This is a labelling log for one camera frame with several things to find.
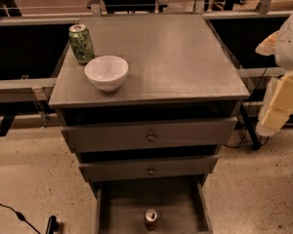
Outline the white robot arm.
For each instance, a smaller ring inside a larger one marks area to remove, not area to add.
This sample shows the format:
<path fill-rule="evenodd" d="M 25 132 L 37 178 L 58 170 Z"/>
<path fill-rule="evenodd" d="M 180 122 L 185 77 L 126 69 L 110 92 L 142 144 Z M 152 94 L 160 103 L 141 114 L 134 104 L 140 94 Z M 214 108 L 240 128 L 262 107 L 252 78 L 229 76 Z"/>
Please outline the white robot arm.
<path fill-rule="evenodd" d="M 278 31 L 258 45 L 256 53 L 274 55 L 275 63 L 286 70 L 281 78 L 272 78 L 268 83 L 258 115 L 256 132 L 262 137 L 270 137 L 293 114 L 293 14 Z"/>

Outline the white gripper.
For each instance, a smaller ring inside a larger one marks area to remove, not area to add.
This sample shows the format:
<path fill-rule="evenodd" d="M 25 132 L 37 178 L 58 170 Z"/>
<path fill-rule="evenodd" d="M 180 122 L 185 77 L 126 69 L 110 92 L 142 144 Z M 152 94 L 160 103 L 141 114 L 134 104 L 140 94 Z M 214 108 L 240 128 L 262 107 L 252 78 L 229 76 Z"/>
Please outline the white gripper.
<path fill-rule="evenodd" d="M 293 72 L 280 79 L 272 77 L 264 95 L 263 106 L 258 114 L 256 133 L 271 137 L 277 133 L 293 114 Z"/>

